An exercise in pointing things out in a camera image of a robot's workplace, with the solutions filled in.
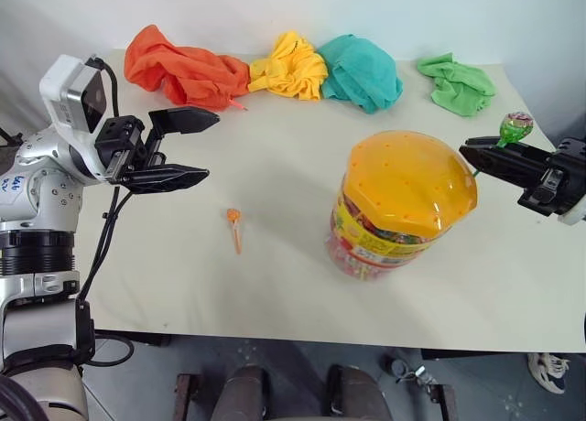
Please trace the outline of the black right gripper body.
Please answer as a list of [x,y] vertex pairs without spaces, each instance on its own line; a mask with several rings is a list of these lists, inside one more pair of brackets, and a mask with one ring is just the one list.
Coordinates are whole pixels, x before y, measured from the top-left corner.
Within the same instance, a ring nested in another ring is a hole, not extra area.
[[549,155],[546,170],[517,203],[544,216],[570,213],[585,196],[585,141],[566,137]]

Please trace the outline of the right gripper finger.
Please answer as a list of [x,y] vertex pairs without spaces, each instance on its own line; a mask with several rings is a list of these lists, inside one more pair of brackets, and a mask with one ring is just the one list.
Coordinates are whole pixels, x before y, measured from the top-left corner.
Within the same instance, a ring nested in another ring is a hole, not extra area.
[[507,143],[499,146],[497,136],[481,136],[467,139],[464,157],[475,166],[503,164],[543,164],[551,153],[524,143]]
[[[464,156],[464,146],[461,146],[459,151]],[[535,187],[548,170],[548,159],[545,163],[539,165],[525,163],[503,164],[496,166],[472,166],[481,173],[501,179],[505,182],[518,186],[519,188],[529,189]]]

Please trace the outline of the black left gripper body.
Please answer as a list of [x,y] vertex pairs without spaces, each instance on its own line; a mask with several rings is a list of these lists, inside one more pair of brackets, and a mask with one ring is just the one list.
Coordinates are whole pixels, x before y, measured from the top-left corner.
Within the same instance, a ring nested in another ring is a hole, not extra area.
[[145,126],[135,116],[107,119],[94,147],[105,167],[105,179],[110,184],[122,184],[128,174],[163,165],[166,155],[158,151],[163,135],[153,126],[142,139]]

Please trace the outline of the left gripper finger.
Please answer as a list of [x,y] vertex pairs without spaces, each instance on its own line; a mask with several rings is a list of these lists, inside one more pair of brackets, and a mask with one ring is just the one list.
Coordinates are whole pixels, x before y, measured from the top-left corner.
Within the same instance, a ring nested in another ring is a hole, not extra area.
[[163,164],[126,171],[121,185],[133,194],[167,193],[191,188],[209,175],[210,171],[204,168]]
[[193,106],[156,110],[148,115],[152,123],[145,144],[148,152],[157,152],[168,134],[200,133],[220,122],[218,114]]

